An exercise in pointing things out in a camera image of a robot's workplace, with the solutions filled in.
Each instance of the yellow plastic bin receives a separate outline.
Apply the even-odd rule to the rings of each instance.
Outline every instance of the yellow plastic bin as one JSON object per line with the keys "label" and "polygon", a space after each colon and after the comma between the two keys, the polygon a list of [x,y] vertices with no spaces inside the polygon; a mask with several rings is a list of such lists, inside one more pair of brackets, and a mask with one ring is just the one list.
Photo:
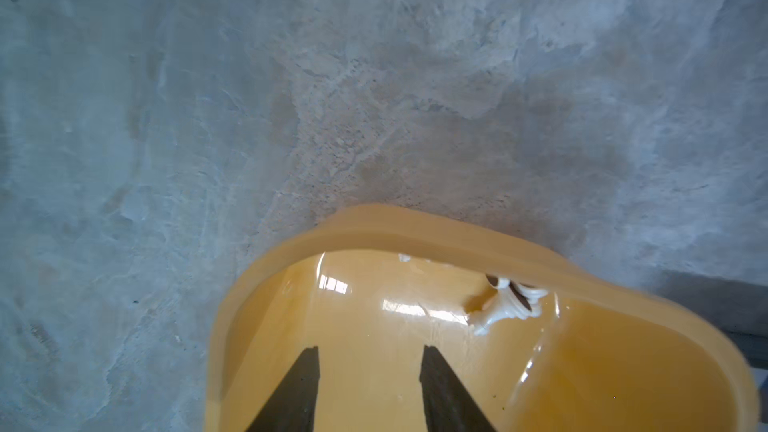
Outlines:
{"label": "yellow plastic bin", "polygon": [[[473,333],[498,294],[486,274],[548,291],[538,316]],[[269,251],[210,339],[206,432],[747,432],[757,418],[744,359],[695,314],[398,207],[348,208]]]}

